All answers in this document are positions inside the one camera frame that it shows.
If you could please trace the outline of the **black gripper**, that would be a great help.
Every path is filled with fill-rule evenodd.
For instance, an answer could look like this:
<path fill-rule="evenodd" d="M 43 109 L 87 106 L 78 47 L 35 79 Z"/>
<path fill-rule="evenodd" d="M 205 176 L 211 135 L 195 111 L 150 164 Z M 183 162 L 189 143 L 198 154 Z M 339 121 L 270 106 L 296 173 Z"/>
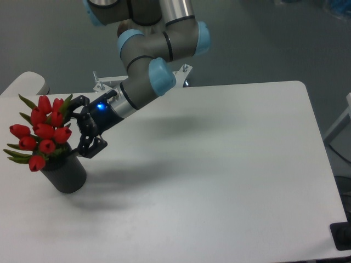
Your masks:
<path fill-rule="evenodd" d="M 107 147 L 107 142 L 100 135 L 123 121 L 110 104 L 113 97 L 102 95 L 90 102 L 88 97 L 79 95 L 68 104 L 64 120 L 77 119 L 82 135 L 78 146 L 71 151 L 74 156 L 93 158 Z M 80 113 L 76 113 L 79 107 L 83 108 Z"/>

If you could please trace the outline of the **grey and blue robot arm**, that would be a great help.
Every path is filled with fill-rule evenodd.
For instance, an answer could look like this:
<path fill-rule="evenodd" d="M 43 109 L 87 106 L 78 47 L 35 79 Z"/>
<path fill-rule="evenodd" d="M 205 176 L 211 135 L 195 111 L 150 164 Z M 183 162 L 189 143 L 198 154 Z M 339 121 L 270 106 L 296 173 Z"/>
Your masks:
<path fill-rule="evenodd" d="M 73 152 L 92 158 L 107 146 L 103 132 L 176 85 L 168 63 L 206 53 L 211 37 L 190 1 L 85 1 L 84 6 L 95 25 L 128 19 L 136 24 L 117 40 L 128 77 L 94 101 L 74 98 L 67 109 L 66 118 L 75 119 L 81 133 Z"/>

